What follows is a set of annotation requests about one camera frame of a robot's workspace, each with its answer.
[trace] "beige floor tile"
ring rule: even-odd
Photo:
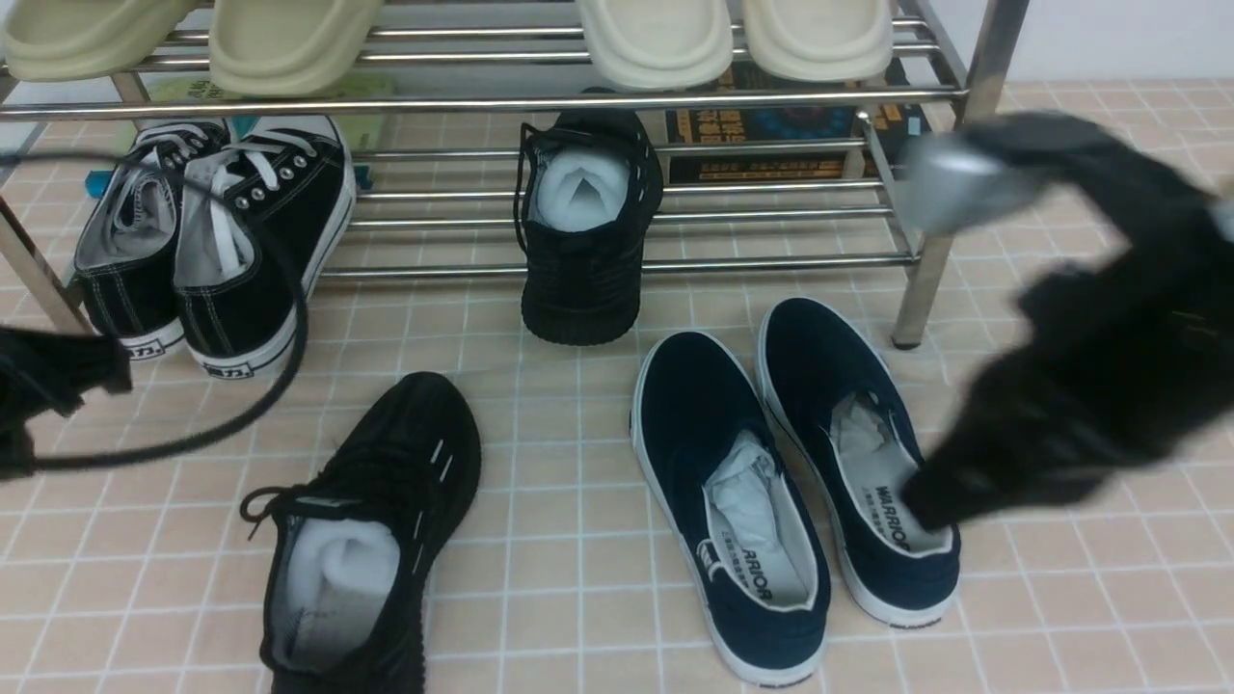
[[[1004,109],[1062,107],[1098,120],[1212,180],[1234,167],[1234,83],[1102,80],[1012,85]],[[647,115],[663,136],[654,114]],[[523,117],[405,117],[405,147],[510,146]],[[536,116],[540,125],[550,117]],[[106,144],[110,123],[57,123],[39,147]],[[512,162],[383,170],[386,189],[507,185]],[[23,167],[6,200],[59,267],[93,204],[86,167]],[[830,196],[868,204],[865,196]],[[766,196],[797,207],[813,199]],[[666,209],[700,209],[669,200]],[[734,203],[749,206],[753,198]],[[404,216],[505,216],[507,204],[386,205]],[[520,263],[505,231],[433,240],[354,235],[334,262]],[[640,359],[682,328],[706,330],[747,367],[775,303],[811,295],[884,349],[924,442],[996,349],[1028,332],[1011,300],[1065,256],[1103,258],[1117,240],[1070,191],[960,237],[926,345],[893,351],[887,331],[905,272],[648,278],[636,330],[579,349],[531,336],[521,282],[322,286],[301,378],[249,432],[179,461],[0,485],[0,694],[180,694],[268,690],[257,657],[274,547],[238,498],[306,482],[399,375],[439,370],[469,398],[485,441],[481,490],[436,562],[428,598],[432,694],[749,694],[710,645],[679,543],[650,503],[628,442]],[[882,225],[658,227],[653,258],[753,257],[891,248]],[[0,315],[43,325],[0,267]],[[39,449],[148,443],[221,421],[264,383],[210,385],[185,354],[135,369],[137,396],[89,400],[69,422],[35,424]],[[1017,511],[964,529],[960,608],[927,632],[875,622],[832,559],[830,643],[819,677],[792,694],[1215,692],[1234,675],[1234,430],[1188,441],[1178,459],[1127,475],[1072,514]],[[818,517],[826,508],[802,487]]]

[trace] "navy slip-on shoe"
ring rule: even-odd
[[[733,354],[701,332],[656,345],[638,377],[631,438],[724,663],[761,687],[807,679],[822,657],[830,579]]]
[[[882,358],[839,314],[805,298],[768,314],[758,349],[768,409],[827,495],[853,599],[895,627],[939,621],[959,584],[960,533],[927,532],[900,498],[922,454]]]

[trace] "shoe rack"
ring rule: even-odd
[[[390,5],[413,4],[417,0],[387,0]],[[453,0],[466,2],[471,0]],[[441,114],[441,112],[552,112],[563,109],[626,107],[643,111],[676,109],[753,109],[753,107],[811,107],[856,105],[856,128],[851,137],[793,142],[742,142],[724,144],[671,144],[659,147],[661,157],[697,154],[765,154],[805,152],[845,152],[849,163],[847,173],[854,175],[838,180],[768,182],[738,184],[669,185],[666,196],[722,194],[733,201],[714,211],[663,212],[656,216],[649,235],[660,225],[733,224],[756,227],[760,224],[784,221],[879,219],[886,220],[896,238],[896,251],[884,253],[847,253],[827,256],[785,256],[760,258],[708,258],[682,261],[647,261],[647,273],[753,273],[816,270],[826,268],[853,269],[874,267],[902,267],[907,272],[907,284],[891,340],[896,347],[917,347],[926,330],[926,322],[934,304],[939,280],[946,265],[951,241],[948,237],[921,238],[913,230],[905,230],[897,222],[892,174],[871,117],[865,109],[879,104],[942,102],[955,112],[956,127],[971,120],[990,116],[1002,94],[1007,68],[1011,64],[1029,0],[987,0],[985,20],[977,38],[976,51],[970,63],[960,59],[948,38],[938,16],[928,0],[900,0],[901,14],[895,20],[895,56],[898,58],[924,57],[937,78],[930,86],[882,86],[866,83],[845,91],[835,91],[830,85],[801,83],[798,88],[780,91],[716,91],[716,93],[639,93],[615,95],[574,95],[554,98],[466,98],[424,99],[395,96],[381,99],[348,100],[241,100],[193,101],[152,104],[142,85],[141,74],[152,73],[204,73],[209,69],[205,31],[176,31],[164,46],[190,49],[188,54],[154,54],[144,59],[132,72],[112,75],[122,102],[107,104],[41,104],[0,106],[0,122],[38,121],[123,121],[135,119],[169,119],[186,116],[262,116],[294,114]],[[742,27],[734,25],[737,48],[734,61],[749,59],[742,42]],[[559,26],[494,26],[489,28],[400,28],[378,27],[369,36],[370,44],[450,41],[474,46],[448,52],[391,53],[365,51],[360,54],[359,68],[383,69],[407,65],[495,65],[495,64],[585,64],[585,49],[563,51],[554,47],[554,40],[582,38],[581,27]],[[492,40],[518,40],[542,43],[542,48],[503,51],[491,47]],[[193,54],[193,49],[200,53]],[[0,68],[0,96],[6,98],[16,80]],[[860,178],[861,152],[868,151],[877,169],[876,178]],[[511,149],[401,149],[355,152],[358,163],[432,162],[432,161],[495,161],[513,159]],[[744,206],[743,195],[781,191],[840,191],[871,190],[879,195],[877,204],[843,207],[755,207]],[[486,190],[404,190],[362,193],[359,203],[402,203],[441,200],[510,199],[513,180],[501,189]],[[358,232],[383,230],[421,230],[431,232],[449,228],[503,228],[510,227],[510,242],[515,242],[512,220],[501,219],[359,219],[352,228]],[[49,268],[37,247],[21,227],[9,205],[0,199],[0,254],[11,264],[31,294],[62,331],[85,331],[88,325],[78,310],[79,301],[72,285],[65,286],[53,268]],[[365,280],[407,282],[428,279],[482,279],[517,277],[526,268],[521,264],[471,264],[471,265],[421,265],[348,268],[328,267],[323,282],[363,283]]]

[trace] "black sneaker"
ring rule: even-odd
[[[523,125],[522,140],[515,226],[527,253],[523,322],[560,345],[617,340],[638,317],[643,238],[664,195],[647,130],[634,111],[574,110],[548,131]]]
[[[278,526],[260,650],[273,694],[424,692],[424,584],[479,483],[471,410],[445,377],[417,373],[373,405],[317,479],[244,499],[244,520]]]
[[[355,209],[355,173],[334,121],[271,116],[185,172],[260,220],[290,252],[311,294]],[[295,310],[279,268],[221,205],[185,194],[175,261],[180,320],[215,378],[251,378],[291,345]]]
[[[183,172],[228,142],[222,119],[155,121],[137,135],[128,158]],[[90,322],[118,337],[133,361],[162,357],[184,340],[172,291],[181,200],[180,186],[158,175],[112,172],[73,256]]]

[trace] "white slipper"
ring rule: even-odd
[[[745,0],[750,57],[776,77],[844,82],[891,64],[887,0]]]
[[[312,94],[355,64],[385,0],[218,0],[210,78],[259,96]]]
[[[733,61],[724,0],[578,0],[591,62],[632,89],[679,89],[719,78]]]
[[[56,82],[128,69],[158,48],[197,0],[17,0],[4,27],[9,72]]]

